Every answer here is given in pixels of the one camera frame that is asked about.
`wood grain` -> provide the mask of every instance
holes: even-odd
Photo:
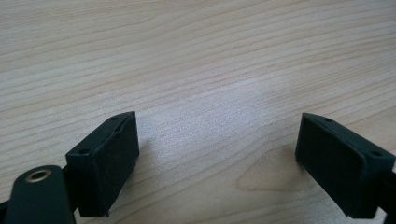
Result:
[[[1,1],[0,200],[106,118],[141,157],[110,217],[78,223],[382,223],[347,218],[294,160],[303,112],[396,153],[396,1]]]

